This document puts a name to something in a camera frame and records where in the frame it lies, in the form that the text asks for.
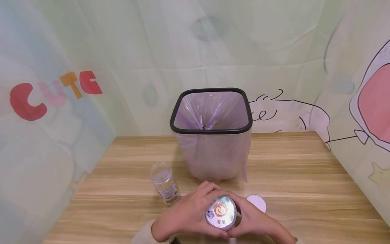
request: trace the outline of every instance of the letter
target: letter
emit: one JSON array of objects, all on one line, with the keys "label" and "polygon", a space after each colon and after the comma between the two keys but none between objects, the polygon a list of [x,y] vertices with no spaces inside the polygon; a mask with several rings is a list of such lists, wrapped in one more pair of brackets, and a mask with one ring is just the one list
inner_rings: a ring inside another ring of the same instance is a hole
[{"label": "letter", "polygon": [[83,91],[87,94],[102,94],[98,83],[96,81],[91,81],[91,79],[96,79],[92,71],[82,71],[80,72],[80,85]]},{"label": "letter", "polygon": [[57,91],[57,95],[54,95],[49,89],[48,85],[46,85],[44,82],[38,82],[38,86],[45,98],[49,101],[50,105],[54,107],[61,107],[66,103],[66,96],[61,88],[59,81],[53,81],[53,86]]},{"label": "letter", "polygon": [[83,97],[83,95],[81,95],[80,91],[78,90],[78,88],[75,84],[75,82],[78,81],[78,79],[77,79],[77,76],[74,72],[69,72],[66,75],[60,76],[60,80],[61,80],[61,83],[65,87],[71,86],[77,99],[80,99]]},{"label": "letter", "polygon": [[15,113],[22,119],[28,121],[34,121],[42,118],[46,112],[47,107],[43,103],[38,106],[31,106],[27,99],[32,91],[32,85],[30,83],[22,83],[14,86],[10,96],[11,107],[14,109]]}]

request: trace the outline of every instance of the hand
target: hand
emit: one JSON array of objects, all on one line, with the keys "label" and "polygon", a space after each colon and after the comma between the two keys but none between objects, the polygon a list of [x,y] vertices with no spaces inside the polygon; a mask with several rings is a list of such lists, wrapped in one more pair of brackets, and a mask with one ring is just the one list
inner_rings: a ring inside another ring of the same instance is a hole
[{"label": "hand", "polygon": [[246,233],[256,235],[269,235],[276,244],[293,244],[295,238],[278,221],[266,215],[246,198],[227,192],[227,195],[234,201],[237,211],[242,219],[237,227],[230,229],[229,237],[238,237]]},{"label": "hand", "polygon": [[163,242],[176,233],[201,233],[227,238],[225,231],[209,225],[205,217],[210,203],[226,194],[214,183],[201,183],[195,191],[187,194],[156,219],[152,225],[154,239]]}]

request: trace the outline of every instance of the curtain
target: curtain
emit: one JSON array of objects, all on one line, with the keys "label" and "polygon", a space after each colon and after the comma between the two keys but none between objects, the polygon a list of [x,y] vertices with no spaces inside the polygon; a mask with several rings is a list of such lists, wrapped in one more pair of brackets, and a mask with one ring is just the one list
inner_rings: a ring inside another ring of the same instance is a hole
[{"label": "curtain", "polygon": [[390,223],[389,13],[386,0],[2,1],[0,243],[41,243],[116,135],[170,135],[179,95],[206,87],[243,89],[254,133],[316,131]]}]

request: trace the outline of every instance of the tin lid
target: tin lid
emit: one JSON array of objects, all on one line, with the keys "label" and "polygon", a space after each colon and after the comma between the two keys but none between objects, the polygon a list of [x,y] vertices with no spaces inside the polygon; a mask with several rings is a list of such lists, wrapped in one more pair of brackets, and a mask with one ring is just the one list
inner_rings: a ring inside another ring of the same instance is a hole
[{"label": "tin lid", "polygon": [[219,229],[230,229],[237,217],[236,205],[228,196],[215,199],[205,213],[207,222]]},{"label": "tin lid", "polygon": [[252,194],[246,197],[246,199],[253,205],[255,205],[260,211],[265,213],[267,211],[266,201],[259,195]]}]

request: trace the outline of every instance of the wood grain surface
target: wood grain surface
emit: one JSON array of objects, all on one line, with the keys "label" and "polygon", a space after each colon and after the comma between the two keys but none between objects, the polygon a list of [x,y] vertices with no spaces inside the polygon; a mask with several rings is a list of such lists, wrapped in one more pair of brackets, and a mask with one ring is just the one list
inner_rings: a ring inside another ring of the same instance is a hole
[{"label": "wood grain surface", "polygon": [[[79,188],[44,244],[125,244],[167,209],[149,179],[169,162],[181,194],[200,183],[186,170],[172,136],[118,137]],[[390,228],[315,132],[253,134],[249,182],[220,186],[241,196],[261,195],[267,214],[306,244],[389,244]],[[186,243],[228,243],[179,235]],[[238,243],[272,243],[245,235]]]}]

